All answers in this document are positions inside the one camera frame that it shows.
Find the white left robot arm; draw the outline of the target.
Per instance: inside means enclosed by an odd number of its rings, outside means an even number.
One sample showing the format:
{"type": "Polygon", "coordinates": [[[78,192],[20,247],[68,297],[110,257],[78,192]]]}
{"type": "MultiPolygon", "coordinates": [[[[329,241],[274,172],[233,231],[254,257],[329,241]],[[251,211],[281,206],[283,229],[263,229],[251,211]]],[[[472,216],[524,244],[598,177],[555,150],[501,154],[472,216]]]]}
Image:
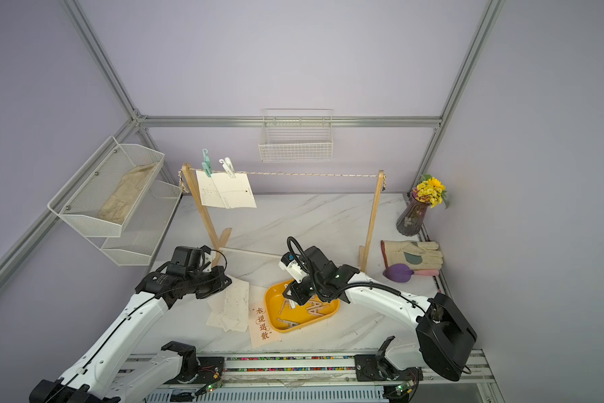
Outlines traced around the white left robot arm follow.
{"type": "Polygon", "coordinates": [[[214,262],[219,250],[179,246],[171,260],[146,275],[112,325],[56,380],[41,380],[31,402],[144,402],[159,386],[173,381],[209,392],[220,381],[223,364],[209,364],[191,344],[169,341],[146,364],[120,377],[119,371],[138,344],[178,301],[188,295],[212,297],[231,285],[226,264],[214,262]]]}

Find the green plastic clothespin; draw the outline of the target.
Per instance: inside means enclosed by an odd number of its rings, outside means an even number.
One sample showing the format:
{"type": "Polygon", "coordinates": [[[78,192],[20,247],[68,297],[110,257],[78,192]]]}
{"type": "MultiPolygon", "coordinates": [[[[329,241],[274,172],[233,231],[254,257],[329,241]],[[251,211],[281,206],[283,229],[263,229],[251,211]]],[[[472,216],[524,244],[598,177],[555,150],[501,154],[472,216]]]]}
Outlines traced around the green plastic clothespin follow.
{"type": "Polygon", "coordinates": [[[204,173],[206,174],[206,176],[211,177],[213,174],[213,171],[212,171],[211,159],[209,157],[208,149],[202,149],[202,155],[203,155],[203,161],[201,163],[202,169],[203,169],[204,173]]]}

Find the pink wooden clothespin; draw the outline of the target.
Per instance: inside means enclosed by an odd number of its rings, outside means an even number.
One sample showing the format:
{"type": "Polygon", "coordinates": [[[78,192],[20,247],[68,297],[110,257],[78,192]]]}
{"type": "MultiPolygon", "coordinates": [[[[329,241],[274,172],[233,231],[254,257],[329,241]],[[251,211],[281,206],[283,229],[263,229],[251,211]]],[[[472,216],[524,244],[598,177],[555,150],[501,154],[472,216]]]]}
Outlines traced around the pink wooden clothespin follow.
{"type": "Polygon", "coordinates": [[[289,306],[290,306],[290,304],[289,304],[289,300],[288,300],[288,299],[284,299],[284,300],[283,300],[283,303],[282,303],[282,305],[281,305],[281,307],[280,307],[280,310],[279,310],[279,313],[278,313],[278,314],[279,314],[279,315],[281,315],[281,314],[283,313],[284,309],[285,309],[286,307],[289,307],[289,306]]]}

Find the white plastic clothespin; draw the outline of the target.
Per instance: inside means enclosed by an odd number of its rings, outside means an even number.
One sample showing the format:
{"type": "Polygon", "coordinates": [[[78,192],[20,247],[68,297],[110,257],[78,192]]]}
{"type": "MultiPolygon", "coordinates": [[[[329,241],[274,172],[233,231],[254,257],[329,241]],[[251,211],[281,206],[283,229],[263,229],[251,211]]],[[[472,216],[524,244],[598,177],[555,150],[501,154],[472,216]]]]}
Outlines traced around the white plastic clothespin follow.
{"type": "Polygon", "coordinates": [[[219,163],[222,165],[222,168],[224,169],[225,173],[228,174],[228,176],[230,178],[235,178],[236,177],[236,171],[235,168],[232,164],[232,161],[229,157],[223,158],[223,159],[219,159],[219,163]]]}

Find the grey plastic clothespin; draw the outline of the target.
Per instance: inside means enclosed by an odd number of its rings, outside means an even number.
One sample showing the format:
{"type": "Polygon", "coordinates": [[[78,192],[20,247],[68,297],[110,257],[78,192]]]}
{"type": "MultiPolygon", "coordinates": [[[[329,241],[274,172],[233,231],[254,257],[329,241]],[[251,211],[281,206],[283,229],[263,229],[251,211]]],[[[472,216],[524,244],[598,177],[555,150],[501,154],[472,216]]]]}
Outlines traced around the grey plastic clothespin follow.
{"type": "Polygon", "coordinates": [[[276,319],[276,321],[285,324],[288,328],[290,328],[290,327],[298,327],[298,325],[299,325],[298,322],[293,322],[293,321],[281,319],[279,317],[276,319]]]}

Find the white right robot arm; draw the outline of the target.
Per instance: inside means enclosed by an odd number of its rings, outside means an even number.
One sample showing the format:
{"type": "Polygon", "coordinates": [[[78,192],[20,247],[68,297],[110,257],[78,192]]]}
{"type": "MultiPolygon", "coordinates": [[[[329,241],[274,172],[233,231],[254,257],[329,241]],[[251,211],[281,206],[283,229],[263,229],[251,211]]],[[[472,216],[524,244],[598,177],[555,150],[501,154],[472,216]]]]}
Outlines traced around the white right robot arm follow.
{"type": "Polygon", "coordinates": [[[318,297],[372,309],[414,330],[424,363],[442,378],[458,381],[468,372],[476,331],[448,295],[401,292],[353,266],[336,266],[315,246],[303,250],[292,236],[286,245],[288,252],[279,262],[293,277],[283,292],[286,299],[303,306],[318,297]]]}

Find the pink lettered postcard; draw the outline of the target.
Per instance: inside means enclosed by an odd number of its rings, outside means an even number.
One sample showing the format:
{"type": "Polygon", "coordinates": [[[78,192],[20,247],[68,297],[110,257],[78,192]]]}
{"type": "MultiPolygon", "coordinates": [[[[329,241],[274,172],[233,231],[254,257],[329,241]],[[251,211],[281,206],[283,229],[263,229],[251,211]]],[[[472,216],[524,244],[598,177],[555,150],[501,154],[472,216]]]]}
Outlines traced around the pink lettered postcard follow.
{"type": "Polygon", "coordinates": [[[266,308],[261,303],[249,307],[248,332],[253,349],[281,340],[280,333],[270,325],[266,308]]]}

